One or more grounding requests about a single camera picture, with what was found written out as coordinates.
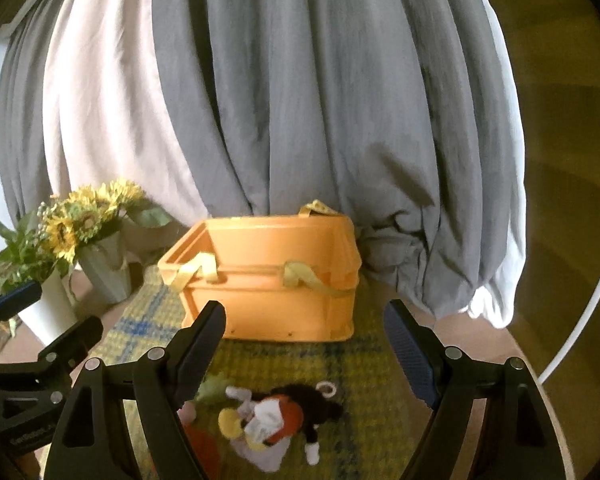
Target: toy tag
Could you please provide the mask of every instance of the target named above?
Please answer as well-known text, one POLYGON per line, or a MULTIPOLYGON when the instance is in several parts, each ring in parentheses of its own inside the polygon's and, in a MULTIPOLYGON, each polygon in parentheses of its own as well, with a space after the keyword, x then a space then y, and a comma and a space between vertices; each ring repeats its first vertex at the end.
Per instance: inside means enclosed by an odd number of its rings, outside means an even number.
POLYGON ((285 427, 278 399, 259 402, 253 412, 254 417, 244 428, 244 433, 258 444, 263 443, 285 427))

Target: brown wall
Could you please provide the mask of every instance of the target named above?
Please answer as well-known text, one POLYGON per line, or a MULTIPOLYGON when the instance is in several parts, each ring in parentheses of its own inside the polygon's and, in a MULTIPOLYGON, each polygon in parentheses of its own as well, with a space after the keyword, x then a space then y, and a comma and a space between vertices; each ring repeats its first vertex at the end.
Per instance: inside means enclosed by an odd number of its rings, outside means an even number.
MULTIPOLYGON (((541 372, 600 276, 600 18, 588 0, 490 0, 525 127, 528 260, 511 333, 541 372)), ((600 306, 545 384, 579 478, 600 456, 600 306)))

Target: white cable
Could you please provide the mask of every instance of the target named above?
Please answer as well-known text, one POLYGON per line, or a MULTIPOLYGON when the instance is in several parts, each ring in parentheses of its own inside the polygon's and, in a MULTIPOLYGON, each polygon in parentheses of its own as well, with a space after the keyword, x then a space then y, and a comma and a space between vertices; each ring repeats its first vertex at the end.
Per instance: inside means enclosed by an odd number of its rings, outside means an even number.
POLYGON ((547 368, 545 368, 544 372, 542 372, 542 374, 540 375, 538 379, 540 384, 543 384, 549 378, 549 376, 552 373, 554 373, 555 369, 560 365, 560 363, 569 353, 569 350, 571 350, 573 345, 580 337, 580 334, 582 334, 584 327, 586 327, 587 323, 589 322, 589 319, 591 318, 593 312, 598 306, 599 301, 600 279, 598 280, 596 288, 593 290, 593 294, 591 295, 591 299, 589 300, 587 307, 584 309, 584 312, 582 313, 582 316, 580 316, 576 327, 573 329, 573 332, 571 332, 571 335, 567 338, 567 341, 565 341, 564 345, 562 345, 562 348, 560 348, 560 351, 555 355, 554 359, 549 363, 547 368))

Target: yellow strap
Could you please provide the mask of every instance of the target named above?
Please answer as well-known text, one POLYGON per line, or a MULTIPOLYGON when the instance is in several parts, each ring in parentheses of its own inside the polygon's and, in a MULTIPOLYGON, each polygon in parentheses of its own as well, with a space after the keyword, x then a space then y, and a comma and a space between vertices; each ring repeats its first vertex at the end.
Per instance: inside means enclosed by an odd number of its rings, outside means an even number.
POLYGON ((287 262, 282 277, 283 286, 293 288, 300 286, 300 282, 303 282, 311 290, 333 296, 334 298, 348 296, 356 290, 355 288, 339 289, 325 285, 322 280, 315 275, 314 270, 307 264, 302 262, 287 262))
POLYGON ((339 216, 340 215, 340 213, 338 213, 336 210, 333 210, 329 206, 324 205, 319 200, 314 200, 310 204, 303 205, 300 208, 298 216, 310 216, 311 213, 318 213, 321 215, 328 215, 328 216, 339 216))
POLYGON ((164 280, 165 285, 180 293, 193 278, 204 278, 208 283, 217 283, 218 264, 216 256, 212 253, 198 253, 186 264, 180 267, 178 272, 170 280, 164 280))

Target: plush toy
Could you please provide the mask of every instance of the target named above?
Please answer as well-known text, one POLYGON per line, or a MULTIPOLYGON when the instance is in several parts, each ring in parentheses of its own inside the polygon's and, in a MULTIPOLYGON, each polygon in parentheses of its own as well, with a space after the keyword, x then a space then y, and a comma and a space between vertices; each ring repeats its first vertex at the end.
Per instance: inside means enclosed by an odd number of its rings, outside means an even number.
POLYGON ((304 433, 304 452, 310 465, 320 460, 317 429, 328 420, 339 420, 343 408, 328 400, 335 393, 331 383, 319 390, 306 384, 288 384, 269 394, 257 394, 246 388, 229 386, 226 396, 240 400, 237 409, 226 408, 218 416, 222 435, 235 452, 257 466, 273 473, 280 469, 291 444, 291 437, 304 433))

